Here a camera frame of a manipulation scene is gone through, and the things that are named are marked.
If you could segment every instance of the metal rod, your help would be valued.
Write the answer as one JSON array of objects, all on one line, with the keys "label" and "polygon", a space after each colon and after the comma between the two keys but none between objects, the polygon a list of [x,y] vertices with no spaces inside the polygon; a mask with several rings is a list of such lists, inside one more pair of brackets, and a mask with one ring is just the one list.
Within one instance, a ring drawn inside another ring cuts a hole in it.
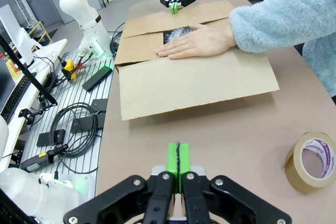
[{"label": "metal rod", "polygon": [[42,95],[51,103],[57,105],[57,101],[55,98],[39,83],[36,78],[32,75],[32,73],[29,72],[29,70],[21,63],[21,61],[16,57],[13,50],[10,48],[10,46],[7,44],[5,39],[0,35],[0,45],[3,47],[3,49],[6,51],[10,59],[17,64],[19,69],[22,70],[22,73],[28,78],[29,81],[38,89],[38,91],[41,92]]}]

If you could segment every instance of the black keyboard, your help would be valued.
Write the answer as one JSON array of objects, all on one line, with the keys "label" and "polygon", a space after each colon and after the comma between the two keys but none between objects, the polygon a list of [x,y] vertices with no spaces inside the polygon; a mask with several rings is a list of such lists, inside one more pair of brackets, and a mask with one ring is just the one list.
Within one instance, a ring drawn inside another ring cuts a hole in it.
[{"label": "black keyboard", "polygon": [[19,105],[23,95],[25,94],[26,90],[28,89],[30,85],[30,81],[26,76],[23,76],[20,82],[16,85],[15,89],[12,91],[12,94],[10,95],[8,101],[6,102],[6,105],[2,109],[1,116],[6,120],[6,123],[8,124],[13,114]]}]

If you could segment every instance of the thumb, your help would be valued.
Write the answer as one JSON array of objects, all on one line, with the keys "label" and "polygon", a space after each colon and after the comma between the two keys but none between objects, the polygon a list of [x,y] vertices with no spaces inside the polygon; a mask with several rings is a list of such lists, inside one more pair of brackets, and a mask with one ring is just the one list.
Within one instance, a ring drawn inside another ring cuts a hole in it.
[{"label": "thumb", "polygon": [[201,24],[189,24],[188,27],[190,27],[191,29],[198,30],[198,29],[205,28],[205,27],[208,27],[208,26],[201,25]]}]

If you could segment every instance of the open cardboard box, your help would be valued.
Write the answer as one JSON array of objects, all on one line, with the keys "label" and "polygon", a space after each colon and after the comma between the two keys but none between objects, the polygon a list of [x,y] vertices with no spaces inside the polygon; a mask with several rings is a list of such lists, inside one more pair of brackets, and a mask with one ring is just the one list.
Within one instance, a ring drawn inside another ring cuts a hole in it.
[{"label": "open cardboard box", "polygon": [[126,22],[115,65],[120,75],[123,120],[255,95],[279,89],[268,58],[233,48],[214,57],[160,58],[163,32],[190,23],[225,26],[228,1],[192,5]]}]

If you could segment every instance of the person's arm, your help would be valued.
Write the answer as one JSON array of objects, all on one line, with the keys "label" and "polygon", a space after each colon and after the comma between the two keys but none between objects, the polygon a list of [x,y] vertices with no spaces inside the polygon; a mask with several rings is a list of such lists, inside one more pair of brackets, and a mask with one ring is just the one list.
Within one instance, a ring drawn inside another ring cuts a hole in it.
[{"label": "person's arm", "polygon": [[336,0],[264,0],[234,9],[230,22],[243,51],[293,46],[336,32]]}]

